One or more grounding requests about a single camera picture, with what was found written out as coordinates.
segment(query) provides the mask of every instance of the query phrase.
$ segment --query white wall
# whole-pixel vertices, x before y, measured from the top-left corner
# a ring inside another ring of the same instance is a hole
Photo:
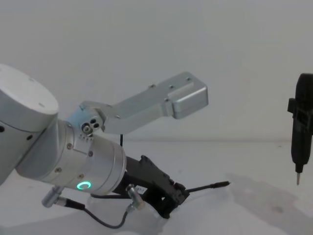
[[[289,139],[302,72],[313,71],[311,0],[1,0],[0,62],[47,86],[66,118],[182,71],[210,105],[132,139]]]

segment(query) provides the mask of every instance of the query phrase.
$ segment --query black handheld tool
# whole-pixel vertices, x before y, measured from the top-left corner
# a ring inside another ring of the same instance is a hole
[[[308,163],[313,134],[313,74],[300,75],[295,98],[290,98],[288,112],[293,113],[291,156],[297,172],[297,185],[303,166]]]

